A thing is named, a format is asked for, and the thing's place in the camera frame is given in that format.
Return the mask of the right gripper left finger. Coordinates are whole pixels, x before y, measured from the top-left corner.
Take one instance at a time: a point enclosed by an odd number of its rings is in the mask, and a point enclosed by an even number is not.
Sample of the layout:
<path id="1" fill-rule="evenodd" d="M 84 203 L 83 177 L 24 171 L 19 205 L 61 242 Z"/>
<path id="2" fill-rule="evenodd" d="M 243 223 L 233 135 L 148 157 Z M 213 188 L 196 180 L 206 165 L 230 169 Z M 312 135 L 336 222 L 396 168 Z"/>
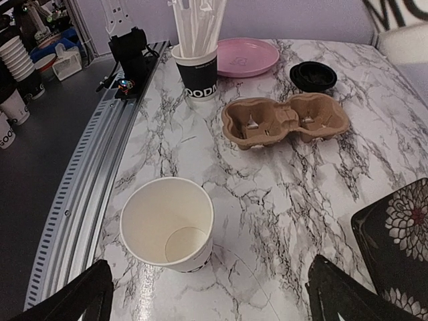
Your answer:
<path id="1" fill-rule="evenodd" d="M 98 260 L 60 291 L 13 320 L 109 320 L 114 284 L 108 262 Z"/>

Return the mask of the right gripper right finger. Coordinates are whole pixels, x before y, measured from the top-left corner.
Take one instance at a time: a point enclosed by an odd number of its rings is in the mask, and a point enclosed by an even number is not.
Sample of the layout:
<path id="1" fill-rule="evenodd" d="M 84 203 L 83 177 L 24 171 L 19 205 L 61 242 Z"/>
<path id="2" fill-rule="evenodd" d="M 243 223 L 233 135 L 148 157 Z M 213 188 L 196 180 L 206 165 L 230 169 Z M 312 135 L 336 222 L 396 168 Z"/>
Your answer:
<path id="1" fill-rule="evenodd" d="M 322 255 L 316 255 L 306 284 L 313 320 L 397 320 L 392 308 Z"/>

